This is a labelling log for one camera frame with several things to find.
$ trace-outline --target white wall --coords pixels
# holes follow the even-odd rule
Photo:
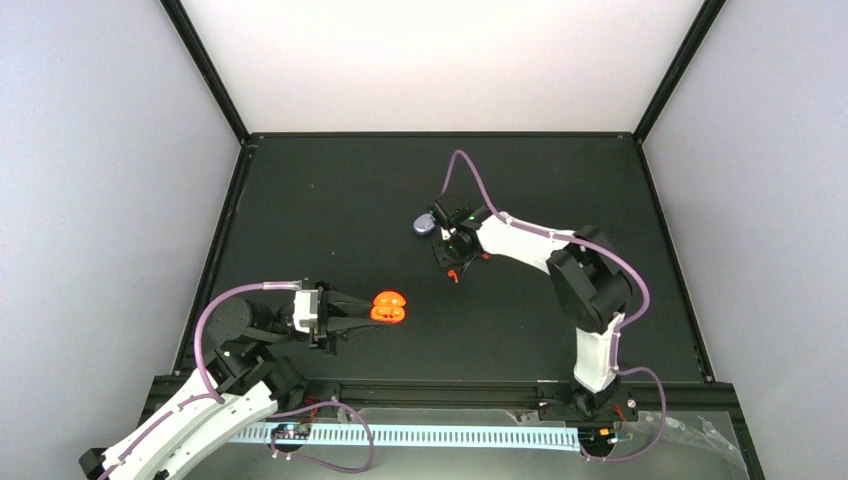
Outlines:
[[[0,478],[133,430],[237,151],[159,2],[0,2]]]
[[[846,25],[846,2],[727,2],[646,143],[769,479],[848,467]]]
[[[702,0],[185,0],[250,131],[632,131]]]

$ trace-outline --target black frame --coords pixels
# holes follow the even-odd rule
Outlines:
[[[212,238],[212,244],[203,267],[203,273],[198,285],[189,317],[186,322],[186,328],[183,333],[182,341],[180,342],[177,358],[174,364],[174,374],[157,376],[153,380],[150,392],[145,402],[142,411],[141,422],[149,417],[156,408],[164,401],[172,396],[180,386],[188,378],[188,371],[182,371],[189,365],[184,361],[186,355],[190,352],[192,342],[192,328],[197,321],[202,309],[211,300],[212,289],[215,284],[215,278],[218,271],[222,252],[226,246],[227,237],[232,225],[238,200],[244,188],[245,180],[250,171],[253,160],[254,151],[257,148],[257,142],[264,136],[347,136],[347,135],[369,135],[369,133],[253,133],[250,134],[247,127],[244,125],[235,104],[227,93],[224,83],[218,75],[209,54],[203,47],[197,31],[194,29],[185,8],[180,0],[161,0],[161,3],[171,18],[177,32],[182,38],[186,48],[192,56],[198,70],[200,71],[204,81],[209,87],[216,102],[221,108],[227,122],[233,130],[236,139],[241,144],[238,160],[236,162],[235,171],[224,200],[224,205],[221,210],[221,215],[218,220],[215,233]],[[684,38],[680,48],[678,49],[674,59],[672,60],[666,74],[664,75],[660,85],[654,93],[651,102],[649,103],[642,119],[636,126],[632,139],[637,154],[641,160],[642,167],[648,183],[651,187],[651,195],[654,202],[654,207],[657,209],[661,218],[661,228],[665,237],[667,248],[672,255],[676,265],[676,276],[678,283],[686,303],[686,308],[690,319],[694,322],[695,313],[689,299],[682,273],[680,271],[679,261],[671,243],[668,226],[659,203],[656,188],[652,181],[648,162],[645,153],[642,149],[642,144],[651,131],[651,128],[656,123],[663,108],[683,76],[683,73],[689,63],[694,58],[694,55],[700,46],[701,42],[707,35],[710,26],[721,11],[725,0],[705,0],[700,11],[695,17],[692,26],[689,28],[686,37]],[[515,133],[506,132],[489,132],[480,133],[478,135],[503,136],[514,135]],[[528,133],[521,132],[525,136],[547,136],[547,135],[570,135],[570,133]],[[409,133],[398,133],[398,135],[409,135]],[[452,135],[452,133],[421,133],[420,135]],[[458,132],[455,135],[475,135],[469,132]],[[582,133],[586,135],[631,135],[630,133],[616,132],[597,132],[597,133]],[[695,350],[698,358],[701,359],[702,372],[704,383],[702,384],[669,384],[665,385],[666,394],[668,397],[669,410],[678,411],[726,411],[730,415],[733,424],[736,438],[740,449],[745,458],[748,467],[748,474],[752,480],[761,480],[765,476],[757,458],[756,450],[754,449],[753,441],[748,431],[745,417],[742,414],[742,409],[739,406],[739,400],[733,386],[728,383],[716,382],[707,351],[704,346],[703,337],[697,322],[693,325],[695,332]],[[342,401],[351,404],[354,407],[364,406],[408,406],[408,407],[443,407],[443,408],[527,408],[530,401],[538,398],[537,384],[477,384],[474,386],[457,386],[447,383],[420,383],[420,382],[371,382],[365,385],[362,382],[347,382],[338,384],[328,384],[327,382],[319,382],[314,388],[330,389]],[[659,398],[655,387],[652,384],[628,384],[628,388],[632,392],[633,398],[637,400],[640,408],[659,409]]]

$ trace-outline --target orange toy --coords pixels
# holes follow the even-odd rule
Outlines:
[[[386,323],[398,323],[406,317],[403,309],[406,299],[397,292],[386,290],[374,297],[371,320]]]

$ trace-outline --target gray wall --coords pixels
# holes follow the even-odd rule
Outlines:
[[[846,2],[727,2],[646,143],[770,479],[848,466],[846,26]]]
[[[159,2],[0,2],[0,478],[133,430],[236,155]]]

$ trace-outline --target black tabletop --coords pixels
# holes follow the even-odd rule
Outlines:
[[[540,225],[599,226],[647,281],[653,302],[623,331],[622,368],[700,382],[675,265],[632,139],[618,136],[339,135],[259,141],[214,294],[265,280],[326,280],[370,300],[397,290],[407,318],[340,342],[338,356],[287,345],[307,378],[423,381],[568,380],[574,328],[545,274],[502,257],[454,284],[413,220],[438,196],[451,153],[474,159],[495,205]],[[479,201],[457,165],[452,191]],[[287,292],[255,292],[278,307]],[[634,299],[630,311],[638,306]]]

